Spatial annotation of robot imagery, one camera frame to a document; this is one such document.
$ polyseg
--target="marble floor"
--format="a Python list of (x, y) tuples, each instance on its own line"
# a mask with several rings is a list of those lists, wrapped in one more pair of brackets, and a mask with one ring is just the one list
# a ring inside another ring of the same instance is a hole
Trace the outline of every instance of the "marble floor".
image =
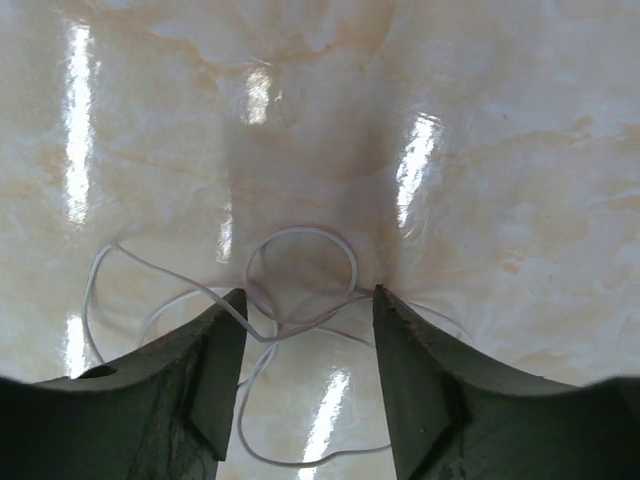
[[(573, 384), (640, 373), (637, 1), (0, 0), (0, 42), (2, 375), (94, 365), (82, 294), (115, 234), (223, 287), (266, 235), (310, 223), (354, 247), (359, 285), (506, 363)], [(268, 264), (283, 309), (348, 284), (315, 237)], [(107, 359), (184, 289), (117, 255), (96, 287)], [(366, 303), (333, 322), (371, 338)], [(387, 441), (375, 352), (318, 332), (282, 345), (247, 413), (280, 460)], [(394, 473), (389, 452), (269, 467), (234, 435), (218, 478)]]

